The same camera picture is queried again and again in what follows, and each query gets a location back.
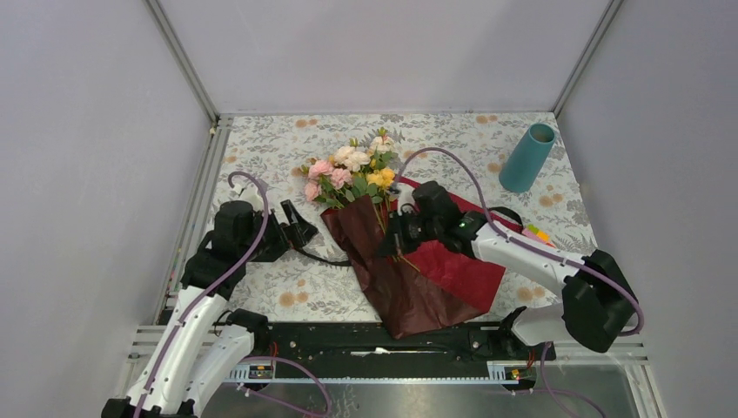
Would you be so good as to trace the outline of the red and brown wrapping paper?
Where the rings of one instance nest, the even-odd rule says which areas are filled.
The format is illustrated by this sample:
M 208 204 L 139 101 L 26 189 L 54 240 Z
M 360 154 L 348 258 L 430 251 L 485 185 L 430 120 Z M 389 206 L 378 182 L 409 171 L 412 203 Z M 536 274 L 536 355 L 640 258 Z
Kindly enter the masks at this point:
M 506 269 L 452 253 L 437 241 L 402 258 L 380 258 L 384 234 L 359 199 L 320 215 L 351 262 L 360 290 L 395 340 L 458 325 L 489 312 Z

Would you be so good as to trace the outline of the flower bouquet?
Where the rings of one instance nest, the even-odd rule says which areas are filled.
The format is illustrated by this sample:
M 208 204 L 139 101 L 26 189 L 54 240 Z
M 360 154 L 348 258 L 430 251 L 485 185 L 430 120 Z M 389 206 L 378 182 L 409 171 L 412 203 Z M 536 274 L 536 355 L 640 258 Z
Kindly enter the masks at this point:
M 399 133 L 380 127 L 363 140 L 350 138 L 347 145 L 327 158 L 309 159 L 299 168 L 306 179 L 306 199 L 330 209 L 344 209 L 367 197 L 380 230 L 385 232 L 387 214 L 394 201 L 390 186 L 399 179 L 398 139 Z

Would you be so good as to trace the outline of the black gold-lettered ribbon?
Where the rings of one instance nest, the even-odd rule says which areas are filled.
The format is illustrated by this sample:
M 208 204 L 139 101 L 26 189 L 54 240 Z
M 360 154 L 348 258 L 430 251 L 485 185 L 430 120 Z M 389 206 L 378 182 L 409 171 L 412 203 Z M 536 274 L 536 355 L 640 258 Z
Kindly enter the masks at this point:
M 514 232 L 522 233 L 522 230 L 526 226 L 523 218 L 512 209 L 506 208 L 504 206 L 495 206 L 490 208 L 488 211 L 492 215 L 493 219 L 498 220 L 500 223 L 503 223 Z M 314 260 L 318 263 L 323 263 L 329 266 L 350 267 L 352 265 L 350 260 L 328 260 L 318 255 L 307 252 L 303 247 L 294 246 L 292 250 L 310 260 Z

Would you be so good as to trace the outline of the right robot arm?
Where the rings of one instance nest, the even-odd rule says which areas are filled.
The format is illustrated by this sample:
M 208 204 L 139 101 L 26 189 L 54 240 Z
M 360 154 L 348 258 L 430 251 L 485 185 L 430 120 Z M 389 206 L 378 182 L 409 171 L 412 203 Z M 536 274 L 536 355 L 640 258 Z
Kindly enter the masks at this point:
M 513 231 L 485 210 L 462 212 L 435 181 L 417 187 L 398 183 L 390 193 L 397 207 L 388 214 L 377 254 L 400 256 L 426 242 L 487 264 L 503 266 L 560 297 L 540 308 L 520 307 L 499 327 L 499 345 L 519 359 L 533 347 L 572 339 L 605 353 L 641 316 L 638 301 L 614 258 L 601 250 L 571 253 Z

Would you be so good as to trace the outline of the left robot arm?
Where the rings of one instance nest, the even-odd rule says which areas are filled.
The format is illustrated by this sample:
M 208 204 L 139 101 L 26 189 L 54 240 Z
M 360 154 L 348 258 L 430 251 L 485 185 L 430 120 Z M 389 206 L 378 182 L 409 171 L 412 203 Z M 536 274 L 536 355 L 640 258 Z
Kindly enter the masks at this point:
M 268 319 L 241 308 L 228 314 L 208 351 L 200 350 L 245 277 L 247 262 L 274 262 L 317 234 L 290 200 L 280 205 L 284 223 L 248 201 L 219 207 L 213 228 L 185 264 L 175 307 L 154 353 L 126 395 L 106 402 L 103 417 L 199 417 L 242 359 L 267 352 Z

